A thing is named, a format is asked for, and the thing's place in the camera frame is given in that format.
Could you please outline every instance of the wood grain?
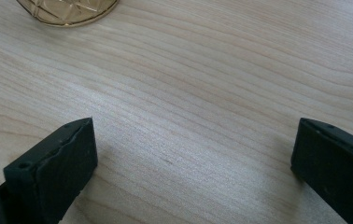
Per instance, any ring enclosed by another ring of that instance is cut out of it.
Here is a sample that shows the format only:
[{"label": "wood grain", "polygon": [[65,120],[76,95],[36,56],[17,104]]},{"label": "wood grain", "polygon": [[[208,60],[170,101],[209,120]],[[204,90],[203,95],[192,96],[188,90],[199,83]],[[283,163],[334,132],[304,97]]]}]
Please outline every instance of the wood grain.
[{"label": "wood grain", "polygon": [[62,223],[344,223],[289,169],[299,118],[353,133],[353,1],[122,0],[41,25],[0,0],[2,168],[93,117]]}]

